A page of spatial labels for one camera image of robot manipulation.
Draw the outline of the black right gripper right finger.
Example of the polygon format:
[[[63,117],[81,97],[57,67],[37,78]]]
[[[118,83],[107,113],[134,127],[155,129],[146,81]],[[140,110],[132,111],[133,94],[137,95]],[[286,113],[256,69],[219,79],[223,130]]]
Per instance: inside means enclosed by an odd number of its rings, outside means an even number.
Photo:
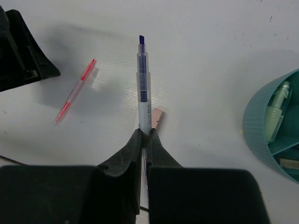
[[[247,170],[182,167],[149,134],[149,221],[152,224],[268,224],[260,188]]]

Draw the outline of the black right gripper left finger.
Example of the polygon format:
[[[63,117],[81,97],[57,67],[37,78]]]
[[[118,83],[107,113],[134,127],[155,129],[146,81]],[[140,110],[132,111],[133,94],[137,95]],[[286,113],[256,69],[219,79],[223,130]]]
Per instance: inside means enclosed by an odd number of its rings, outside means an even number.
[[[133,224],[140,213],[142,132],[97,166],[0,169],[3,224]]]

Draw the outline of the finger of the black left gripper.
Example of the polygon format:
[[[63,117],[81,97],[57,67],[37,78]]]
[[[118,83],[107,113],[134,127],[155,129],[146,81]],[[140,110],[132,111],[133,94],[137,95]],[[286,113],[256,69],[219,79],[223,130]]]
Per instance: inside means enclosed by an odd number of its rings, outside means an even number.
[[[17,10],[0,9],[0,90],[60,76]]]

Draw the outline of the pink red gel pen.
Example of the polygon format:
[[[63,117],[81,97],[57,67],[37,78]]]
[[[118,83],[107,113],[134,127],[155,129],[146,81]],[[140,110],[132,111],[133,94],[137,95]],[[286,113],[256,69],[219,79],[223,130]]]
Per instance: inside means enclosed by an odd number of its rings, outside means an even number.
[[[96,65],[96,60],[93,59],[91,62],[88,64],[84,72],[82,73],[80,79],[76,82],[75,86],[73,87],[72,91],[70,92],[64,106],[60,110],[59,114],[55,118],[54,124],[58,125],[65,115],[67,114],[68,110],[70,109],[71,105],[73,104],[74,100],[78,96],[79,92],[81,91],[82,87],[85,85],[87,80],[90,78],[91,74],[93,73]]]

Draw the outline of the pink mini stapler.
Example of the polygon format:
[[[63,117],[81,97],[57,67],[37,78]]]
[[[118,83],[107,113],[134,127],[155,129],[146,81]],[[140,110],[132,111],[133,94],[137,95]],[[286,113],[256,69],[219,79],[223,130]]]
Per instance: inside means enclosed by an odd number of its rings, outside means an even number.
[[[164,111],[158,108],[152,110],[152,128],[159,130],[164,117]]]

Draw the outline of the grey beige eraser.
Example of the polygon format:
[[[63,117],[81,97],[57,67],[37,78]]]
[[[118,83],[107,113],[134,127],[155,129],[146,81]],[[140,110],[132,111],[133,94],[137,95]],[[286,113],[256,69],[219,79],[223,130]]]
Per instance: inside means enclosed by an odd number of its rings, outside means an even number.
[[[279,164],[282,168],[299,169],[299,161],[298,160],[290,160],[290,159],[280,158]]]

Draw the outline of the blue ballpoint pen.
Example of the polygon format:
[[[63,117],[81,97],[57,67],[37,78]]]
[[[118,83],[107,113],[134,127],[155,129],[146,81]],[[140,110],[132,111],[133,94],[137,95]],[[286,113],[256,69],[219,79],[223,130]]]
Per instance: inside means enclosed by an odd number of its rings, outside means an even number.
[[[149,135],[152,129],[151,76],[145,38],[142,35],[139,36],[136,80],[139,128],[145,135]]]

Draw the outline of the green translucent highlighter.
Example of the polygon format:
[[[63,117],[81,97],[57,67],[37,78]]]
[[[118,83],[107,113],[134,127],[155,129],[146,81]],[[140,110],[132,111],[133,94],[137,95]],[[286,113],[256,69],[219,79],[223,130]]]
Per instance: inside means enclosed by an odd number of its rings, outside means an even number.
[[[292,84],[290,81],[284,81],[273,93],[268,103],[265,113],[265,137],[267,143],[272,143],[288,107],[292,94]]]

